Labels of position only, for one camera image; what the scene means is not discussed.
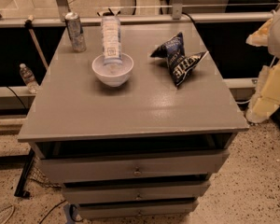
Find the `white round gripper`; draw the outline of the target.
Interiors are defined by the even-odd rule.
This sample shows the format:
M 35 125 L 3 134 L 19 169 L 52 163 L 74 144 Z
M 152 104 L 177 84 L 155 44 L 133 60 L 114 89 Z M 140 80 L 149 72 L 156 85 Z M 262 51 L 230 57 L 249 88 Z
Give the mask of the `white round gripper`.
M 246 43 L 255 47 L 267 47 L 276 65 L 264 65 L 259 72 L 255 93 L 252 95 L 245 117 L 249 122 L 262 123 L 280 106 L 280 8 L 273 18 L 266 21 L 250 35 Z

